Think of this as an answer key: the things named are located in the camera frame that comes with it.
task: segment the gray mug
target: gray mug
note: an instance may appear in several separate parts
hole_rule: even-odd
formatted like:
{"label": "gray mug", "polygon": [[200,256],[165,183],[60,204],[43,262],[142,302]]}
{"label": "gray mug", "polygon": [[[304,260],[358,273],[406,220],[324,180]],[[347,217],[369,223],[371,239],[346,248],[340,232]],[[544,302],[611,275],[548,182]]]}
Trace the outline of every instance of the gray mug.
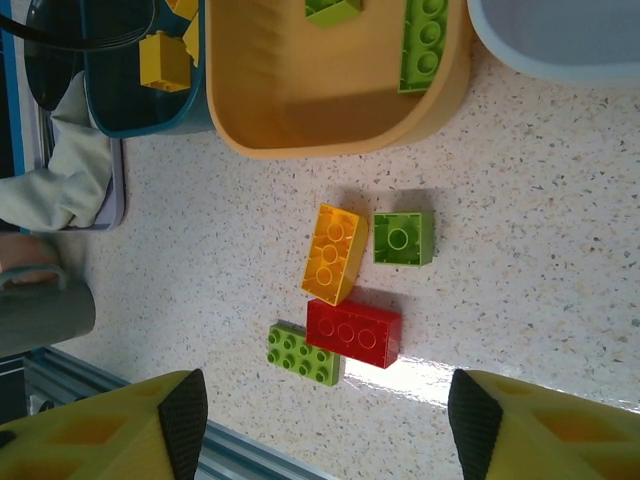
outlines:
{"label": "gray mug", "polygon": [[[25,274],[55,273],[54,283],[6,288]],[[89,333],[95,324],[86,283],[69,280],[56,265],[25,265],[0,274],[0,358]]]}

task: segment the black rubber pad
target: black rubber pad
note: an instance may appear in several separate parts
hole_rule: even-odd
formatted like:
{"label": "black rubber pad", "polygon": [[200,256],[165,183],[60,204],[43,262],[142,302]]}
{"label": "black rubber pad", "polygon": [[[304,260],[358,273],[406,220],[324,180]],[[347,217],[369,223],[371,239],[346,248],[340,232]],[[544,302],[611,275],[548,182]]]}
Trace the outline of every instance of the black rubber pad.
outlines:
{"label": "black rubber pad", "polygon": [[160,425],[176,480],[193,480],[207,426],[207,390],[194,370],[158,405]]}
{"label": "black rubber pad", "polygon": [[464,370],[449,391],[449,424],[465,480],[485,480],[500,431],[502,408]]}
{"label": "black rubber pad", "polygon": [[11,430],[3,430],[0,432],[0,448],[8,445],[10,442],[15,440],[16,434]]}

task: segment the lime green lego brick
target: lime green lego brick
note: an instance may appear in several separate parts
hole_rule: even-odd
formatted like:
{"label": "lime green lego brick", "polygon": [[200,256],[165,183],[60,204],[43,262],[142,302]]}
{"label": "lime green lego brick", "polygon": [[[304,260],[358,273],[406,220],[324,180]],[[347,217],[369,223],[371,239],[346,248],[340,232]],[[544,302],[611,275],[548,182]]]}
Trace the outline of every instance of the lime green lego brick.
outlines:
{"label": "lime green lego brick", "polygon": [[447,0],[407,0],[398,92],[427,90],[445,46]]}
{"label": "lime green lego brick", "polygon": [[269,329],[269,363],[328,387],[338,383],[340,355],[309,345],[305,334],[285,325]]}
{"label": "lime green lego brick", "polygon": [[376,213],[373,230],[374,263],[419,267],[432,262],[433,212]]}
{"label": "lime green lego brick", "polygon": [[307,20],[322,28],[329,28],[357,17],[362,10],[361,0],[306,0]]}

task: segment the white plastic container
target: white plastic container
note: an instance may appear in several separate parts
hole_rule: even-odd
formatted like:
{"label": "white plastic container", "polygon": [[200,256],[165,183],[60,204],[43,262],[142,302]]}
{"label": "white plastic container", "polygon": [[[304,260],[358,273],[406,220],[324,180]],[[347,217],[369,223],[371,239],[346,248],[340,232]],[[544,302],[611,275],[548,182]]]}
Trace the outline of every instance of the white plastic container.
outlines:
{"label": "white plastic container", "polygon": [[468,0],[499,60],[561,83],[640,86],[640,0]]}

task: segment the yellow plastic tub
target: yellow plastic tub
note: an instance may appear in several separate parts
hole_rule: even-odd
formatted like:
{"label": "yellow plastic tub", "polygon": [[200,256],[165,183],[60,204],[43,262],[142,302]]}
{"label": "yellow plastic tub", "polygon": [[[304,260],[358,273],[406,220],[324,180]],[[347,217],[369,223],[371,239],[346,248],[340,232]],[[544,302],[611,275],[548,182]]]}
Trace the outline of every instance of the yellow plastic tub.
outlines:
{"label": "yellow plastic tub", "polygon": [[207,96],[218,131],[256,158],[362,153],[435,133],[462,102],[471,64],[466,1],[448,9],[431,87],[401,94],[405,1],[364,1],[356,18],[322,29],[302,0],[210,0]]}

